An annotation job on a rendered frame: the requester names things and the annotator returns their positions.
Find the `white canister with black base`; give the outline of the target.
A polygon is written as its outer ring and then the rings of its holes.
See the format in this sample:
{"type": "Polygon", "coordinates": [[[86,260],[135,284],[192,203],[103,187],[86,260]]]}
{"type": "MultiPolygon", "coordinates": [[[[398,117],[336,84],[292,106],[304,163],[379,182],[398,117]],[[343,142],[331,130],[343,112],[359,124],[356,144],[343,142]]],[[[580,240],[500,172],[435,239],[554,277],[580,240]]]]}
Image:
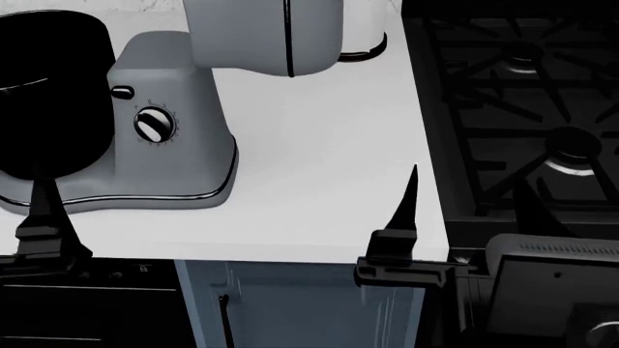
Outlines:
{"type": "Polygon", "coordinates": [[[344,0],[343,36],[339,63],[360,63],[387,47],[386,12],[389,0],[344,0]]]}

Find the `grey stand mixer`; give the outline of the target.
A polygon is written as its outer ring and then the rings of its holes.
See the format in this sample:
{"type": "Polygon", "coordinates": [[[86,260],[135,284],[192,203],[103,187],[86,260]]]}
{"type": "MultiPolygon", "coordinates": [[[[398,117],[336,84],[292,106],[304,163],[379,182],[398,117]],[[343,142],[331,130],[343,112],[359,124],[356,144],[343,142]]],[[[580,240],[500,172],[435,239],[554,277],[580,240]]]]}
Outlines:
{"type": "Polygon", "coordinates": [[[131,86],[130,101],[112,98],[114,135],[108,150],[83,170],[53,178],[18,179],[0,170],[0,210],[26,215],[35,179],[54,179],[70,214],[104,209],[211,208],[227,199],[238,146],[225,121],[215,79],[192,60],[189,34],[152,31],[133,37],[106,75],[131,86]],[[161,144],[140,138],[134,116],[158,107],[175,121],[161,144]]]}

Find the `black dishwasher front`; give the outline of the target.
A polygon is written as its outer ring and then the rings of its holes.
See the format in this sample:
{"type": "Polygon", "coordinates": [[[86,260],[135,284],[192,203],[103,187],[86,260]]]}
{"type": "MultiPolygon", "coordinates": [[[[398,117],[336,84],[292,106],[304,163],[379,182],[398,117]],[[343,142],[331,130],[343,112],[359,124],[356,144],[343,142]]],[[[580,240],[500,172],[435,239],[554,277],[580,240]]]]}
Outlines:
{"type": "Polygon", "coordinates": [[[197,348],[172,260],[0,279],[0,348],[197,348]]]}

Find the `blue-grey cabinet door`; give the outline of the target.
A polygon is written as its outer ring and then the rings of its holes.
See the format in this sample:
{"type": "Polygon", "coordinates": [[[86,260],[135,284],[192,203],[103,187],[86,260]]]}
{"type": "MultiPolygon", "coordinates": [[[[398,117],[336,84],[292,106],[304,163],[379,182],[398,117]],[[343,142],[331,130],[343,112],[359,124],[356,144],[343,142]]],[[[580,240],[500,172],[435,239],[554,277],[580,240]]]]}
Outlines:
{"type": "Polygon", "coordinates": [[[356,286],[351,264],[175,263],[197,348],[402,348],[414,289],[356,286]]]}

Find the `black mixing bowl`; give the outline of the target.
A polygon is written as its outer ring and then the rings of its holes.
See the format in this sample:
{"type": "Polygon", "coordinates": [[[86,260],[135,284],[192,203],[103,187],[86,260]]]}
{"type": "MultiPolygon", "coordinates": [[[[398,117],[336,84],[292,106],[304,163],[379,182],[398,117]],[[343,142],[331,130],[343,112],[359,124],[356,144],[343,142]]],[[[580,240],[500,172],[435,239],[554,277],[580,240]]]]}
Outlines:
{"type": "Polygon", "coordinates": [[[106,26],[74,11],[0,15],[0,170],[18,179],[83,170],[114,135],[106,26]]]}

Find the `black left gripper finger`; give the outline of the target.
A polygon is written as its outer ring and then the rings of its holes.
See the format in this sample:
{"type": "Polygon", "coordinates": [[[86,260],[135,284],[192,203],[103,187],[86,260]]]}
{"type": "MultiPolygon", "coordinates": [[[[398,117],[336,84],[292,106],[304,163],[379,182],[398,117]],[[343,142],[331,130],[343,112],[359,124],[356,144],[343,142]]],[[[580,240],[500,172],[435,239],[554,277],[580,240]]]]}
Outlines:
{"type": "Polygon", "coordinates": [[[93,252],[84,246],[64,208],[54,179],[33,183],[29,214],[18,226],[16,255],[22,260],[87,260],[93,252]]]}

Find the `black silver speed dial knob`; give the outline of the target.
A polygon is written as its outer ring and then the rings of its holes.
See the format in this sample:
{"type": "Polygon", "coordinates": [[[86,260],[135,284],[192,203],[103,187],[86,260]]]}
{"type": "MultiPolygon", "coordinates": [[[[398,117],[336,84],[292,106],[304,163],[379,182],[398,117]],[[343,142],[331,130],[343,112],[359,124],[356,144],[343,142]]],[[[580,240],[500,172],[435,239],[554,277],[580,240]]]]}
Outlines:
{"type": "Polygon", "coordinates": [[[137,112],[133,126],[140,138],[155,144],[170,140],[175,132],[175,121],[172,115],[152,106],[137,112]]]}

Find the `black cast iron stove grate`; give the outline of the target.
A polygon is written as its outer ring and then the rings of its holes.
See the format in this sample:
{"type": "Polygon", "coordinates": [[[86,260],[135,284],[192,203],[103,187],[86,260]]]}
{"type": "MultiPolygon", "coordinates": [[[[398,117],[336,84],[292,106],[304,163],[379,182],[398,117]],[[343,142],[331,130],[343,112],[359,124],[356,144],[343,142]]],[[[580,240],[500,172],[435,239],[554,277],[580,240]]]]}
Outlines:
{"type": "Polygon", "coordinates": [[[553,211],[619,214],[619,19],[429,18],[424,28],[477,216],[510,210],[517,179],[553,211]],[[536,74],[501,66],[515,41],[545,51],[536,74]],[[544,166],[558,127],[600,139],[594,177],[544,166]]]}

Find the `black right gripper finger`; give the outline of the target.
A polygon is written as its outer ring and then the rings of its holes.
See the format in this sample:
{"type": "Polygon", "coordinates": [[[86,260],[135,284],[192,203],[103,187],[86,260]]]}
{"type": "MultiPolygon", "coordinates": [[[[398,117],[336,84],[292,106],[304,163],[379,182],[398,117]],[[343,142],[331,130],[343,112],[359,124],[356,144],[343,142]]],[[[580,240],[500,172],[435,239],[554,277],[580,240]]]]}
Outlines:
{"type": "Polygon", "coordinates": [[[408,261],[417,242],[418,166],[414,165],[405,193],[386,227],[373,231],[366,251],[370,260],[408,261]]]}
{"type": "Polygon", "coordinates": [[[514,209],[519,234],[540,237],[577,238],[547,210],[526,179],[517,179],[513,188],[514,209]]]}

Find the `round black stove burner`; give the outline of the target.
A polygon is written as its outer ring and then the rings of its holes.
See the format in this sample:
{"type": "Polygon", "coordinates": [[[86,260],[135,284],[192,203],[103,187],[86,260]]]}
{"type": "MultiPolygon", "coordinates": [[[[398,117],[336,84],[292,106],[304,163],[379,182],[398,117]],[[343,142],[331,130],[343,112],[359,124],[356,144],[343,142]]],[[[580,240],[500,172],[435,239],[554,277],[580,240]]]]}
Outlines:
{"type": "Polygon", "coordinates": [[[594,177],[591,159],[596,160],[602,150],[602,142],[593,133],[577,127],[558,127],[545,136],[548,159],[544,166],[568,176],[594,177]]]}
{"type": "Polygon", "coordinates": [[[501,66],[507,72],[536,74],[544,60],[545,51],[535,43],[515,41],[503,45],[500,57],[501,66]]]}

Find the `black gas stove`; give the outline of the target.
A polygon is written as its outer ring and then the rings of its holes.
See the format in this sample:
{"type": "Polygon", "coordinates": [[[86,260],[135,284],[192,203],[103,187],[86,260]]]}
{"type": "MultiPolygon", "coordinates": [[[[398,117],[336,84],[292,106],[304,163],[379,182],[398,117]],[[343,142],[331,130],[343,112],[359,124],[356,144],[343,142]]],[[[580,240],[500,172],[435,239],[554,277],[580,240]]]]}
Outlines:
{"type": "MultiPolygon", "coordinates": [[[[490,216],[480,217],[474,212],[475,204],[467,185],[453,124],[441,100],[440,77],[424,20],[499,17],[619,19],[619,0],[403,0],[401,17],[449,245],[461,250],[481,248],[496,234],[516,231],[514,202],[510,210],[490,216]]],[[[579,237],[619,240],[619,214],[566,213],[548,209],[579,237]]]]}

